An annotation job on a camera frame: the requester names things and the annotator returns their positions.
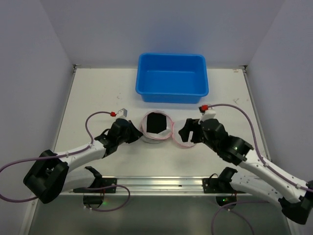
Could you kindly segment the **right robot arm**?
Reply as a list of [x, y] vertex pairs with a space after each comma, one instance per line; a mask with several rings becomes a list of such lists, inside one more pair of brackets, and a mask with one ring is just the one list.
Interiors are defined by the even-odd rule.
[[313, 208], [313, 183], [283, 171], [257, 155], [256, 149], [242, 138], [229, 135], [217, 119], [187, 119], [179, 130], [183, 142], [203, 143], [224, 161], [253, 174], [240, 174], [226, 167], [216, 181], [209, 180], [221, 192], [246, 192], [281, 208], [285, 217], [304, 225]]

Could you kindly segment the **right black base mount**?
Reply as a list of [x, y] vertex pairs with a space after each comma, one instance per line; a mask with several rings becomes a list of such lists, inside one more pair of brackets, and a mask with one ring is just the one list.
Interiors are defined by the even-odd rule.
[[202, 178], [202, 188], [206, 194], [224, 194], [224, 196], [215, 197], [215, 201], [220, 207], [237, 202], [237, 192], [230, 186], [228, 181], [225, 181], [223, 177], [216, 173], [208, 178]]

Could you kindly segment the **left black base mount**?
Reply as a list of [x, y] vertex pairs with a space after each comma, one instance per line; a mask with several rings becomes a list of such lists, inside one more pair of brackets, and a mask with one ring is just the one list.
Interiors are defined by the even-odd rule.
[[73, 190], [74, 193], [83, 194], [83, 204], [88, 208], [98, 209], [104, 203], [105, 193], [115, 193], [116, 188], [112, 187], [109, 189], [92, 190], [92, 188], [104, 188], [117, 184], [116, 178], [101, 178], [96, 179], [94, 183], [91, 184], [89, 189], [86, 188], [76, 188]]

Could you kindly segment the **aluminium mounting rail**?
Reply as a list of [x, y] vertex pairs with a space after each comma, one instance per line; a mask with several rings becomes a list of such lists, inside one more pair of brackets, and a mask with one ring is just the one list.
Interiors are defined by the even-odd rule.
[[[128, 191], [135, 195], [203, 195], [202, 178], [209, 176], [104, 176], [103, 178], [116, 178], [117, 184], [104, 188], [93, 188], [92, 190], [116, 188], [114, 194], [127, 195]], [[76, 188], [86, 186], [74, 186], [66, 192], [72, 193]]]

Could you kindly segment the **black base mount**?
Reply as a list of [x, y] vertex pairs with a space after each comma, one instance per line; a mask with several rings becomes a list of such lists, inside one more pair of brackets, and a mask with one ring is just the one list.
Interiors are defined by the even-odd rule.
[[92, 188], [104, 188], [117, 184], [116, 178], [101, 178], [96, 179], [94, 183], [91, 184], [89, 189], [86, 188], [76, 188], [73, 190], [74, 193], [83, 194], [83, 204], [88, 208], [98, 209], [104, 203], [105, 193], [115, 193], [116, 188], [112, 187], [109, 189], [92, 190]]
[[215, 201], [220, 207], [237, 202], [237, 192], [230, 186], [228, 181], [225, 181], [223, 177], [216, 173], [208, 178], [202, 178], [202, 188], [206, 194], [224, 194], [224, 196], [215, 197]]

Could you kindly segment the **blue plastic tub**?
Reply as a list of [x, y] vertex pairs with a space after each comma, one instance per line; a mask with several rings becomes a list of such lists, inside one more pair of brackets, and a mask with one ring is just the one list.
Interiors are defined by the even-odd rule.
[[145, 102], [197, 104], [209, 94], [205, 57], [143, 53], [138, 59], [135, 90]]

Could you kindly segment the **white mesh laundry bag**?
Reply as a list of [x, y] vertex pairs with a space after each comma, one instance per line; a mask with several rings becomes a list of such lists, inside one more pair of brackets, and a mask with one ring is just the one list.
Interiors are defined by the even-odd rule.
[[146, 143], [158, 144], [172, 139], [181, 148], [191, 148], [195, 144], [191, 142], [191, 134], [187, 142], [183, 142], [179, 130], [184, 126], [183, 120], [173, 121], [170, 116], [159, 110], [152, 110], [142, 118], [139, 130], [143, 133], [142, 140]]

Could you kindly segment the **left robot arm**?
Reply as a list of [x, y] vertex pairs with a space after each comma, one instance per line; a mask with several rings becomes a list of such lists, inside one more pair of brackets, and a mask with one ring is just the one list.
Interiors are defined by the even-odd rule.
[[86, 164], [111, 155], [119, 145], [135, 142], [142, 135], [131, 121], [118, 118], [110, 129], [95, 137], [83, 150], [61, 155], [51, 150], [43, 152], [24, 177], [23, 183], [44, 204], [70, 189], [101, 192], [108, 184], [96, 169]]

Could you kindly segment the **black bra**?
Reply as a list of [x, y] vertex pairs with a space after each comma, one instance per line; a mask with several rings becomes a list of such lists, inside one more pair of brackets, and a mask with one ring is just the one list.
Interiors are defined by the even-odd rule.
[[147, 115], [147, 133], [159, 134], [167, 129], [167, 117], [162, 113], [152, 112]]

